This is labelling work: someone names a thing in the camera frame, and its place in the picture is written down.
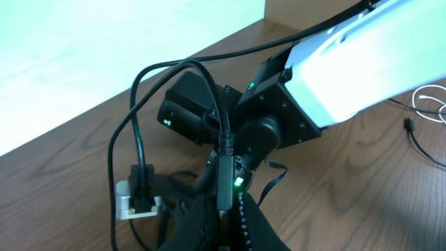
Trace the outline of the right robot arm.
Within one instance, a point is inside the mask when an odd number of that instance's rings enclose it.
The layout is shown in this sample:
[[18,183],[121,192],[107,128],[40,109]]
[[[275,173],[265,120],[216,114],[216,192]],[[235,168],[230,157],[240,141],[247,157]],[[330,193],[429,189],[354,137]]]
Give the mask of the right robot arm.
[[360,111],[445,77],[445,2],[371,1],[346,19],[311,29],[264,61],[244,91],[184,70],[158,121],[231,160],[210,169],[184,199],[210,193],[224,209],[275,149],[322,135]]

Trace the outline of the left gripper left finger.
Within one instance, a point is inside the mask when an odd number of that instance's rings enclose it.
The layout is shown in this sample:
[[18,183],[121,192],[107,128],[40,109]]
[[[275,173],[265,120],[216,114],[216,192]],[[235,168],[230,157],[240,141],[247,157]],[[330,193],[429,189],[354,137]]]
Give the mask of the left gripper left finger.
[[184,221],[159,251],[218,250],[218,219],[215,200],[199,195],[192,203]]

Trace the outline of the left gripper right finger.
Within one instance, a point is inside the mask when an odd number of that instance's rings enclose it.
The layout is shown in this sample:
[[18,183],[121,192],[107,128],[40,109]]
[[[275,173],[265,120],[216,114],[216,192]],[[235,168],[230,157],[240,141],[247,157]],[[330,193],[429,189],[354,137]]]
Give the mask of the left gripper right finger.
[[231,249],[291,251],[247,192],[237,192],[231,210]]

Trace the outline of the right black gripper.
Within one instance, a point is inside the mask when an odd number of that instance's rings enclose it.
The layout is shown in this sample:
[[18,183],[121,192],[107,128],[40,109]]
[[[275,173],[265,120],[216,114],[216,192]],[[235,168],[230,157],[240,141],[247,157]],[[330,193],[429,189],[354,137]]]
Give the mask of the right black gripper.
[[217,153],[212,151],[200,176],[188,170],[157,173],[149,166],[149,209],[169,211],[174,216],[189,213],[199,195],[213,198],[217,192]]

